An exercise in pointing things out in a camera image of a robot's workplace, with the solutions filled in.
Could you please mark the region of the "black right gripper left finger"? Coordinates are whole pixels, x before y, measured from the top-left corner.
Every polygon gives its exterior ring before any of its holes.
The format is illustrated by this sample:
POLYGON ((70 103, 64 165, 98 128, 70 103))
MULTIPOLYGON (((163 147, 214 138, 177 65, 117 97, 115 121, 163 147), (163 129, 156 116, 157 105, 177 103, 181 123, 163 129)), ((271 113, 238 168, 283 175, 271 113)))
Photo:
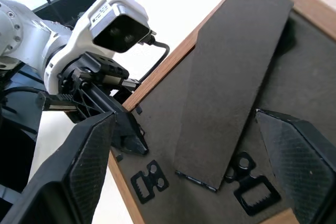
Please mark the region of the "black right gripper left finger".
POLYGON ((39 167, 2 223, 91 223, 107 171, 116 115, 76 124, 39 167))

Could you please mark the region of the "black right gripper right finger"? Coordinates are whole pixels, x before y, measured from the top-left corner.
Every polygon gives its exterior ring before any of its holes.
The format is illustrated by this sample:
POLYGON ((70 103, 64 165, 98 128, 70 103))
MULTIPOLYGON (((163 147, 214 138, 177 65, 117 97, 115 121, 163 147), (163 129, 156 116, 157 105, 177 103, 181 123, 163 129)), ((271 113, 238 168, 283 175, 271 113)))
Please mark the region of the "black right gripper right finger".
POLYGON ((308 121, 258 109, 273 173, 299 223, 335 223, 335 146, 308 121))

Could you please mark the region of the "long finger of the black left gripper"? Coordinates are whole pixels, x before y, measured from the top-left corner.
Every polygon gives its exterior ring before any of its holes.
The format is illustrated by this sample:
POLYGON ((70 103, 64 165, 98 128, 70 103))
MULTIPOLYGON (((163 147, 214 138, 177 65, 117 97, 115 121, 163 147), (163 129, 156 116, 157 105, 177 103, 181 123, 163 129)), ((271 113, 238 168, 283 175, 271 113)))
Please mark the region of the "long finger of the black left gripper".
POLYGON ((99 112, 113 112, 115 114, 116 125, 111 143, 113 147, 137 155, 146 155, 149 152, 140 127, 131 112, 95 84, 91 84, 86 90, 86 96, 99 112))

